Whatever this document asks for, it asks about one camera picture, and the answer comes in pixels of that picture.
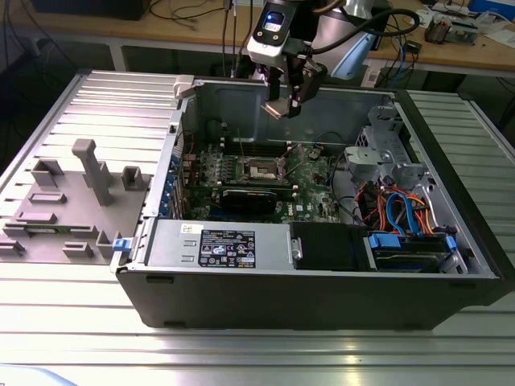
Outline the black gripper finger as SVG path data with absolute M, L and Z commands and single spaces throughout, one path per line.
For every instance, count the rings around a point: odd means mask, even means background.
M 280 97 L 280 78 L 282 71 L 279 68 L 265 66 L 264 80 L 267 87 L 267 100 L 276 101 Z
M 323 80 L 323 65 L 316 63 L 311 57 L 286 58 L 286 82 L 288 103 L 286 117 L 297 117 L 302 103 L 314 98 Z

